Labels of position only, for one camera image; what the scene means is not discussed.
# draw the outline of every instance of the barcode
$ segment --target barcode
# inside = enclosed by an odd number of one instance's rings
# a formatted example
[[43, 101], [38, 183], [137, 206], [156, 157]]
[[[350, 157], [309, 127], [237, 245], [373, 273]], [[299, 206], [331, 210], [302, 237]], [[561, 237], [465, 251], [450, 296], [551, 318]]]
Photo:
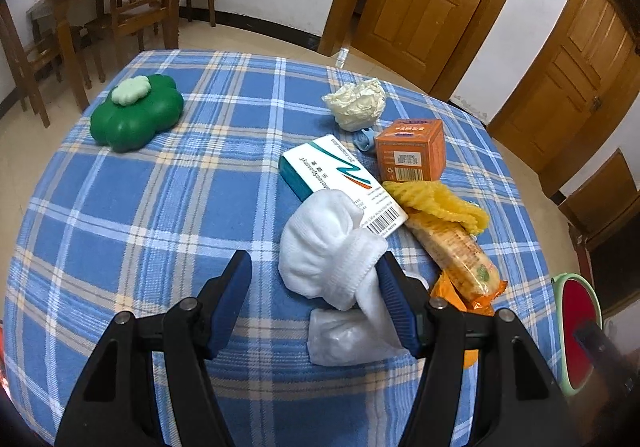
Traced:
[[396, 163], [398, 165], [420, 165], [418, 158], [413, 154], [399, 154]]
[[396, 180], [401, 182], [415, 182], [422, 180], [422, 169], [396, 167]]
[[388, 227], [400, 217], [400, 214], [393, 207], [389, 207], [375, 220], [367, 225], [367, 228], [374, 234], [382, 234]]

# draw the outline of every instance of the blue plaid tablecloth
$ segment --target blue plaid tablecloth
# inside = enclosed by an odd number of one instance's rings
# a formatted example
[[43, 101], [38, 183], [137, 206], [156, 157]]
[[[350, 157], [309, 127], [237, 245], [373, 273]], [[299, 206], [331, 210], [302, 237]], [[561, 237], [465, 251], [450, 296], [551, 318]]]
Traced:
[[[115, 154], [89, 134], [92, 109], [126, 77], [171, 75], [184, 114], [145, 148]], [[278, 174], [294, 146], [334, 134], [356, 150], [321, 97], [351, 72], [281, 58], [196, 51], [141, 53], [70, 131], [36, 186], [10, 264], [6, 365], [14, 402], [53, 441], [69, 394], [114, 313], [166, 311], [218, 276], [236, 249], [254, 277], [228, 346], [207, 363], [238, 447], [395, 446], [422, 364], [411, 356], [353, 367], [309, 363], [309, 312], [323, 303], [288, 291], [278, 242], [300, 205]], [[545, 260], [518, 190], [481, 123], [423, 94], [383, 82], [380, 127], [440, 118], [442, 181], [491, 217], [478, 242], [509, 287], [496, 307], [517, 312], [558, 375], [559, 337]], [[404, 227], [388, 238], [407, 270], [437, 267]], [[162, 356], [154, 358], [165, 441], [179, 445]], [[465, 371], [453, 445], [466, 443], [477, 367]]]

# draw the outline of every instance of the metal screw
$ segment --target metal screw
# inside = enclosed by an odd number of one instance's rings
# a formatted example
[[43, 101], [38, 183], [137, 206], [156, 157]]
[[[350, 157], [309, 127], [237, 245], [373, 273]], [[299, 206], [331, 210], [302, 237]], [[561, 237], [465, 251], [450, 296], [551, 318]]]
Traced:
[[432, 308], [436, 308], [436, 310], [442, 310], [447, 307], [447, 301], [442, 297], [431, 297], [429, 304]]
[[131, 318], [131, 312], [119, 312], [116, 313], [116, 316], [113, 318], [113, 320], [116, 322], [116, 324], [126, 324], [129, 322], [129, 319]]
[[195, 297], [187, 297], [180, 301], [180, 309], [190, 312], [198, 305], [198, 300]]
[[498, 310], [498, 317], [505, 322], [513, 322], [516, 318], [516, 314], [508, 308], [502, 308], [501, 310]]

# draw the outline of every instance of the orange cardboard box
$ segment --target orange cardboard box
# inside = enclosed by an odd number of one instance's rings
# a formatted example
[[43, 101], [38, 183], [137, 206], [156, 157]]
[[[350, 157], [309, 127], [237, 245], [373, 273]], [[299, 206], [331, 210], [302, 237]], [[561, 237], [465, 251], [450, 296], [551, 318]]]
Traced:
[[376, 137], [382, 181], [438, 180], [447, 164], [442, 120], [396, 120]]

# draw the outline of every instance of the green clover-shaped soap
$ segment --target green clover-shaped soap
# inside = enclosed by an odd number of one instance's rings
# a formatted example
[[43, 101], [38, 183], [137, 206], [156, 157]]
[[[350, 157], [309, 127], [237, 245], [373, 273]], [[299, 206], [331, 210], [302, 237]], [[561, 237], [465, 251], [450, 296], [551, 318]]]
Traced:
[[115, 152], [144, 147], [157, 132], [174, 127], [180, 120], [184, 99], [168, 75], [149, 75], [151, 91], [130, 106], [111, 101], [110, 91], [91, 115], [91, 136]]

